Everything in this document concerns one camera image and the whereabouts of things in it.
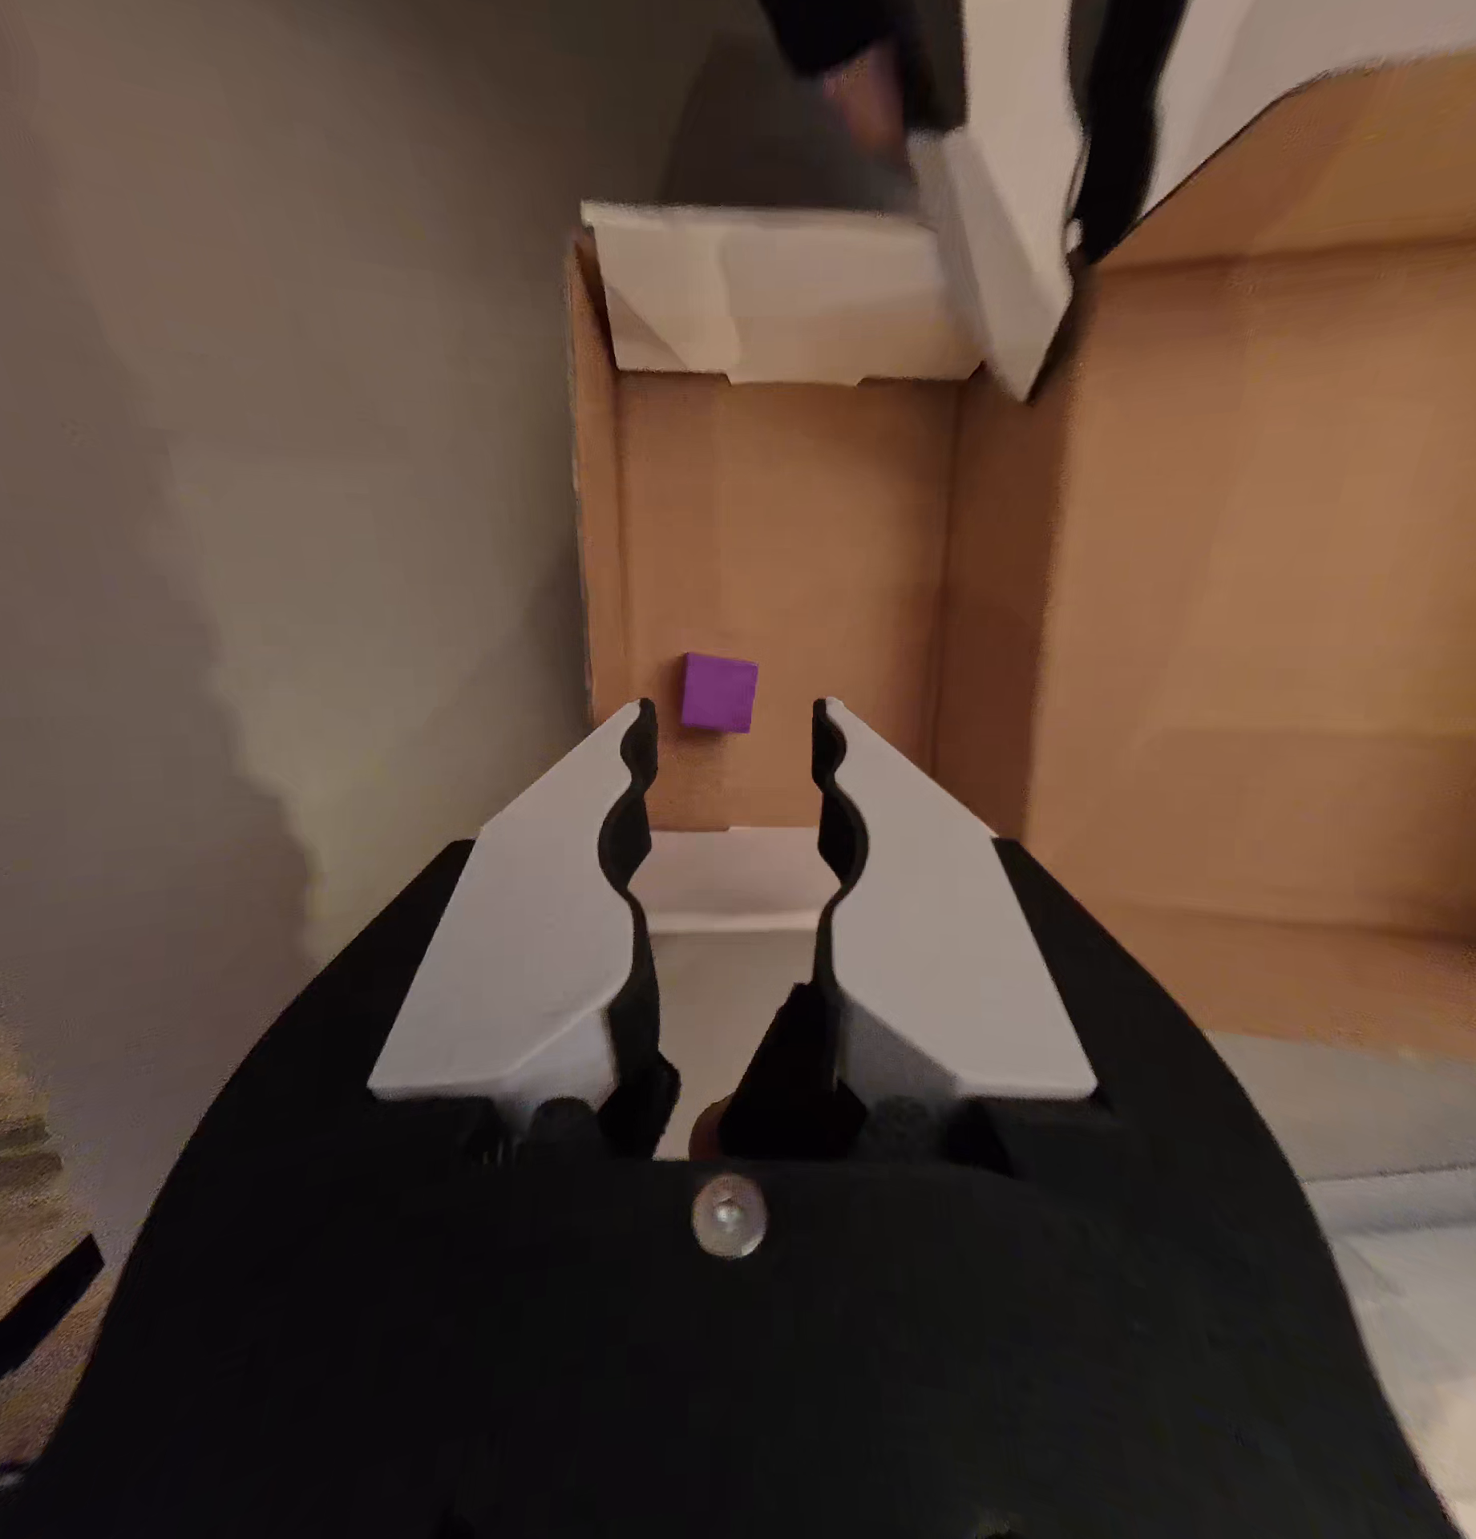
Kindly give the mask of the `white cardboard box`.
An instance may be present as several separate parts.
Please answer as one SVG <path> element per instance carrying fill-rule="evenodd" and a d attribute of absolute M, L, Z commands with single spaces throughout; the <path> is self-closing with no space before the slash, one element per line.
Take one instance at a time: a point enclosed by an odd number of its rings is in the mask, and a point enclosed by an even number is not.
<path fill-rule="evenodd" d="M 1216 1030 L 1476 1058 L 1476 3 L 1292 5 L 1213 149 L 958 357 L 929 232 L 585 204 L 596 721 L 656 828 L 814 824 L 838 695 Z M 750 733 L 683 656 L 756 661 Z"/>

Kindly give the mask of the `purple cube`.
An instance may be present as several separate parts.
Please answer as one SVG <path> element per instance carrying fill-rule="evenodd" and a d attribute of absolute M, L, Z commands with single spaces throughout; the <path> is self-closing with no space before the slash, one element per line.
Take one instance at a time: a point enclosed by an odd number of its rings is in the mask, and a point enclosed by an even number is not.
<path fill-rule="evenodd" d="M 750 733 L 757 682 L 756 661 L 689 651 L 683 656 L 680 726 L 699 733 Z"/>

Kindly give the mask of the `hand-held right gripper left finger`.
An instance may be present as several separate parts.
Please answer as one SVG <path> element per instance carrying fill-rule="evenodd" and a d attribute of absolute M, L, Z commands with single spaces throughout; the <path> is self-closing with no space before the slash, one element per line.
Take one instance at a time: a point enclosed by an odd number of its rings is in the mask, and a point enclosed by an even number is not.
<path fill-rule="evenodd" d="M 374 1097 L 604 1106 L 630 1054 L 611 1005 L 632 980 L 646 857 L 611 871 L 606 838 L 654 774 L 654 707 L 625 702 L 482 824 L 367 1075 Z"/>

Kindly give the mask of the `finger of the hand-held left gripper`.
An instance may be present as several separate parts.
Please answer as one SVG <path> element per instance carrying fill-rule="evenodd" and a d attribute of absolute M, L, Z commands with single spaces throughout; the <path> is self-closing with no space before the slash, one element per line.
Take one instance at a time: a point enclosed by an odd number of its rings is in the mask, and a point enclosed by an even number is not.
<path fill-rule="evenodd" d="M 1070 226 L 1101 259 L 1213 156 L 1199 141 L 1232 89 L 1244 38 L 1287 3 L 1072 3 L 1068 86 L 1079 127 Z"/>
<path fill-rule="evenodd" d="M 1067 1 L 963 7 L 967 127 L 1015 220 L 1065 220 L 1073 182 Z"/>

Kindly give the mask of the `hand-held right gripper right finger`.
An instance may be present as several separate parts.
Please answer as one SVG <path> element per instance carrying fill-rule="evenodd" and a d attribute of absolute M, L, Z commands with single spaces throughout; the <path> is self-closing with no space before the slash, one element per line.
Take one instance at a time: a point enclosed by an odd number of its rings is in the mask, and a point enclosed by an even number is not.
<path fill-rule="evenodd" d="M 812 749 L 840 884 L 814 975 L 841 1084 L 866 1106 L 1087 1101 L 1096 1073 L 993 829 L 835 697 Z"/>

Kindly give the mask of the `clear plastic bin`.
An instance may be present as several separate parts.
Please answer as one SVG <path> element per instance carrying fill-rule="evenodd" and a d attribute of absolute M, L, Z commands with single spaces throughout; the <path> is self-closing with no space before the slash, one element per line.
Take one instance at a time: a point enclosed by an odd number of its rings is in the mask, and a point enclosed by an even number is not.
<path fill-rule="evenodd" d="M 1476 1166 L 1304 1185 L 1424 1472 L 1476 1537 Z"/>

